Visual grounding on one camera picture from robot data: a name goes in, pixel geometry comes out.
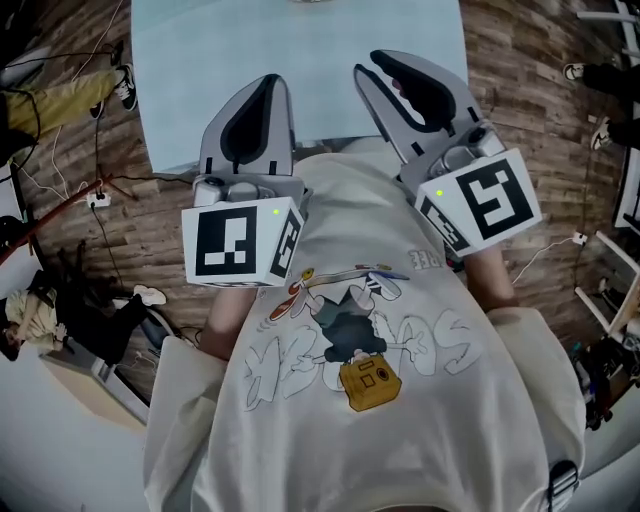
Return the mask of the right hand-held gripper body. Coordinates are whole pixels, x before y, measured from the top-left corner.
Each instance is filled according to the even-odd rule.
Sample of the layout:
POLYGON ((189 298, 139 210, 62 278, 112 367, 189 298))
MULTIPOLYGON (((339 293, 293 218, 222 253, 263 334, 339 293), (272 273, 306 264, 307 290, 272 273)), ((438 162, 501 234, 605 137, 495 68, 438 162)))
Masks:
POLYGON ((520 150, 508 150, 487 122, 454 142, 437 136, 401 168, 400 179, 413 207, 460 258, 541 221, 520 150))

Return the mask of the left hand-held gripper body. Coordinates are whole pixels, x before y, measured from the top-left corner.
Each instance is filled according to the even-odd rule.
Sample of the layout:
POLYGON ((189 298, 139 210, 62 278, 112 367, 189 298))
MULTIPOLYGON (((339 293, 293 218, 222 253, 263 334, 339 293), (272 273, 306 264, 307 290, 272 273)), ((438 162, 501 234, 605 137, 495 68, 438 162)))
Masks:
POLYGON ((282 287, 313 191, 295 176, 201 175, 182 211, 186 280, 217 288, 282 287))

